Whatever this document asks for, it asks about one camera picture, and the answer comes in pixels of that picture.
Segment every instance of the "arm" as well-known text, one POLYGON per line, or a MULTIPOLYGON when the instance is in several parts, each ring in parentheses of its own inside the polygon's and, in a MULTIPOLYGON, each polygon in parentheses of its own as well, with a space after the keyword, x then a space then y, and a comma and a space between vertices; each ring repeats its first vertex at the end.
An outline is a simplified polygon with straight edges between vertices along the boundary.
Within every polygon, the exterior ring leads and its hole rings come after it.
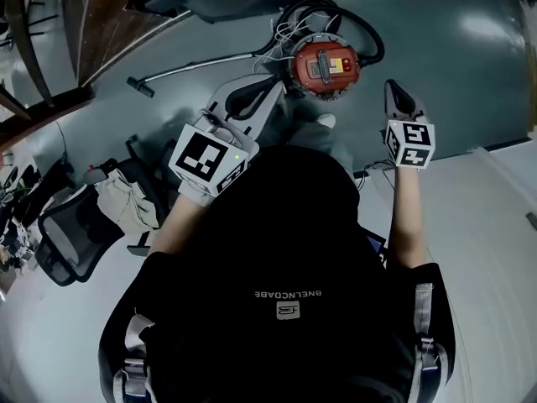
POLYGON ((394 212, 388 249, 391 258, 404 267, 412 269, 425 263, 420 182, 416 169, 395 168, 394 212))
POLYGON ((186 196, 179 195, 154 239, 149 255, 153 252, 179 253, 205 216, 206 210, 206 207, 194 203, 186 196))

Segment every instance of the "white cloth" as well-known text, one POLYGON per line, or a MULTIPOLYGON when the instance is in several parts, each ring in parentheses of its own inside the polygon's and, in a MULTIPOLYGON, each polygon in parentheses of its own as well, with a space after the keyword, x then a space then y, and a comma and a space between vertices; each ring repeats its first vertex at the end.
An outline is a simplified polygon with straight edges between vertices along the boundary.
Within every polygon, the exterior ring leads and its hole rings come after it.
POLYGON ((125 234, 140 234, 159 228, 154 204, 145 200, 137 182, 130 184, 119 170, 111 171, 108 179, 95 187, 99 193, 99 209, 125 234))

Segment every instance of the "vacuum cleaner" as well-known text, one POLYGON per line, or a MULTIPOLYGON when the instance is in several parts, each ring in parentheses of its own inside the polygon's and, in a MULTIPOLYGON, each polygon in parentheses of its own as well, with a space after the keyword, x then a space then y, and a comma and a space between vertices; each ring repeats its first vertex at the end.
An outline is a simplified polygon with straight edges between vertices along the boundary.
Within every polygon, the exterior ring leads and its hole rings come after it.
POLYGON ((285 46, 281 45, 275 34, 259 50, 191 62, 142 79, 129 77, 127 84, 147 97, 153 97, 154 90, 147 85, 151 81, 209 65, 249 58, 263 58, 270 55, 271 50, 275 47, 280 46, 284 57, 277 59, 280 60, 279 76, 288 92, 292 92, 295 98, 303 97, 308 93, 321 100, 336 100, 342 97, 349 87, 357 83, 361 69, 368 65, 377 64, 384 57, 384 44, 375 29, 355 13, 338 7, 332 0, 298 1, 284 10, 274 26, 274 31, 279 32, 280 36, 288 38, 285 46), (295 13, 299 10, 301 12, 298 20, 295 20, 295 25, 301 24, 304 27, 293 30, 289 20, 295 17, 295 13), (326 31, 313 32, 305 26, 306 19, 313 13, 325 13, 331 18, 326 31), (342 18, 353 21, 371 36, 377 48, 374 55, 357 52, 338 34, 342 18))

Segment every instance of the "vacuum wand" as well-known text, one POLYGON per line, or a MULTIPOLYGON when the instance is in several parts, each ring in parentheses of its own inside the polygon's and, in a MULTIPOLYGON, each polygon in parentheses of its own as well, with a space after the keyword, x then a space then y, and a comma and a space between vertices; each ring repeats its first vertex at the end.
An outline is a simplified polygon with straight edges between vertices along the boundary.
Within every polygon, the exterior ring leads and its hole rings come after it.
POLYGON ((252 53, 237 54, 237 55, 231 55, 228 57, 216 58, 213 60, 206 60, 200 63, 189 63, 187 65, 183 65, 181 67, 177 67, 169 71, 161 71, 160 73, 157 73, 155 75, 143 77, 140 80, 134 79, 133 77, 129 77, 127 79, 127 84, 129 84, 132 88, 136 89, 137 91, 140 91, 145 96, 152 98, 154 96, 154 91, 146 85, 148 82, 155 81, 156 79, 160 79, 161 77, 175 75, 176 73, 181 73, 182 71, 193 71, 194 69, 199 69, 201 67, 206 67, 208 65, 227 63, 228 61, 246 60, 247 58, 253 58, 254 56, 256 55, 252 53))

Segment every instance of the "sneaker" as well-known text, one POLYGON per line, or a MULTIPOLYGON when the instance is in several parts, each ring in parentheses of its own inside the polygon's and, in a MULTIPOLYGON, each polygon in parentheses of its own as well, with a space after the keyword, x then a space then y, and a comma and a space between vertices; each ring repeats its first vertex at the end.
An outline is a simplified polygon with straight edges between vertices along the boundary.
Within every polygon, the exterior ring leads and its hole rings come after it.
POLYGON ((334 128, 336 125, 336 117, 331 113, 323 113, 322 115, 319 115, 316 122, 325 127, 334 128))

